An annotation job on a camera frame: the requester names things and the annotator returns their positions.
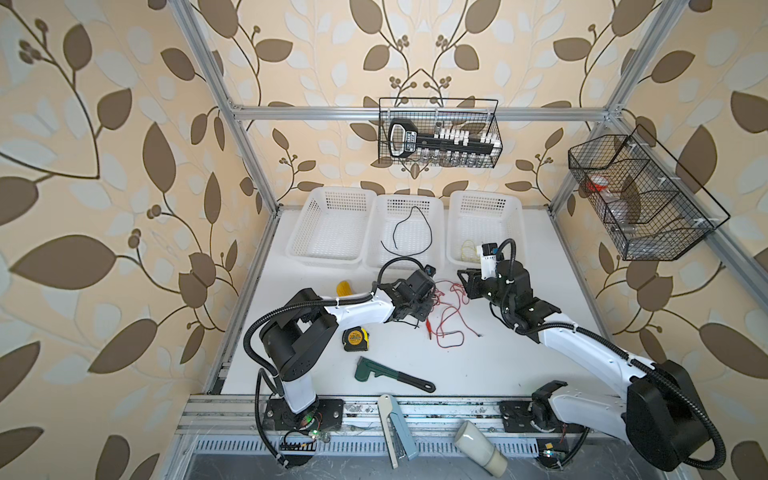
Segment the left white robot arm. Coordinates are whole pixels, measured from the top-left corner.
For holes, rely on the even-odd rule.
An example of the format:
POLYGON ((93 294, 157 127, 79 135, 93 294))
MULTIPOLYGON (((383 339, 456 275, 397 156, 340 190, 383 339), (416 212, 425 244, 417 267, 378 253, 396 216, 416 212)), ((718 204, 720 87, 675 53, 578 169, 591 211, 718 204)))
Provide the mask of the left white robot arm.
POLYGON ((275 428, 333 428, 333 403, 318 398, 310 371, 339 330, 403 323, 408 317, 417 324, 426 321, 435 300, 435 272, 415 258, 396 257, 381 267, 369 293, 331 298, 305 288, 250 325, 242 345, 261 367, 257 379, 278 397, 266 407, 275 428))

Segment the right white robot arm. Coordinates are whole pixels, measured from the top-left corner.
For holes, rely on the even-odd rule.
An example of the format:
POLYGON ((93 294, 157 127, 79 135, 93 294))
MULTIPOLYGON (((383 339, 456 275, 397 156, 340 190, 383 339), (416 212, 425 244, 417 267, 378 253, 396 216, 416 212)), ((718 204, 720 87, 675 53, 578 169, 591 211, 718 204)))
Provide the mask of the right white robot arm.
POLYGON ((552 380, 531 396, 527 417, 533 428, 579 425, 584 434, 602 432, 667 472, 681 464, 700 470, 725 464, 724 439, 682 365, 634 355, 535 296, 513 239, 482 244, 476 253, 479 267, 458 273, 467 297, 487 300, 506 328, 564 355, 611 390, 598 395, 552 380))

